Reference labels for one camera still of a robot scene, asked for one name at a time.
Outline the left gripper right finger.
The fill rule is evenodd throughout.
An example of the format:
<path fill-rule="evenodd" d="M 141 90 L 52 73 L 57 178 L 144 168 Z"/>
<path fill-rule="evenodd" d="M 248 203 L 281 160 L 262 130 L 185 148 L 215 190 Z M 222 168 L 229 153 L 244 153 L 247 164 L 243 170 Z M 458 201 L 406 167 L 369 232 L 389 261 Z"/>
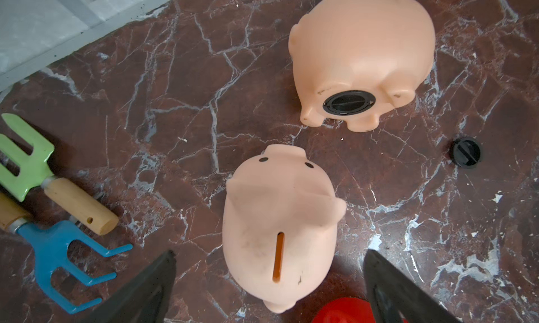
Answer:
<path fill-rule="evenodd" d="M 460 322 L 378 251 L 367 251 L 363 270 L 367 298 L 376 322 Z"/>

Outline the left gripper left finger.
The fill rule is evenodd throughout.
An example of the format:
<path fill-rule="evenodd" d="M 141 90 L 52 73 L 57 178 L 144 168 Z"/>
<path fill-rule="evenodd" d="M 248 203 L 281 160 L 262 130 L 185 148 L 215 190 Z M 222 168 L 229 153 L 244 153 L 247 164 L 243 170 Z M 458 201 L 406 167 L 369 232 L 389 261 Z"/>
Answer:
<path fill-rule="evenodd" d="M 168 250 L 82 322 L 163 322 L 175 277 L 175 254 Z"/>

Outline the red piggy bank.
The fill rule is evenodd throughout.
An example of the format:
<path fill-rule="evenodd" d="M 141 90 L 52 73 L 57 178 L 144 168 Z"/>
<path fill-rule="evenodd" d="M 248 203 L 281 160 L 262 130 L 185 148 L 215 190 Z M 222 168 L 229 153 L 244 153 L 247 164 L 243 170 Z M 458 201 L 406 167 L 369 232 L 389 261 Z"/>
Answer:
<path fill-rule="evenodd" d="M 312 323 L 376 323 L 368 301 L 345 297 L 326 304 Z"/>

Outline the pink piggy bank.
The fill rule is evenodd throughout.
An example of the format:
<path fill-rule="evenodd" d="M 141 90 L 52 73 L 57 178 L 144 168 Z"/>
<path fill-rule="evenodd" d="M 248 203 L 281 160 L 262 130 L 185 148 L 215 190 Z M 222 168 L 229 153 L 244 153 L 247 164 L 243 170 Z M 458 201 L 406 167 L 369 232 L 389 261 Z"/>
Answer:
<path fill-rule="evenodd" d="M 273 313 L 291 309 L 327 276 L 346 210 L 304 149 L 268 146 L 226 183 L 222 235 L 230 275 Z"/>

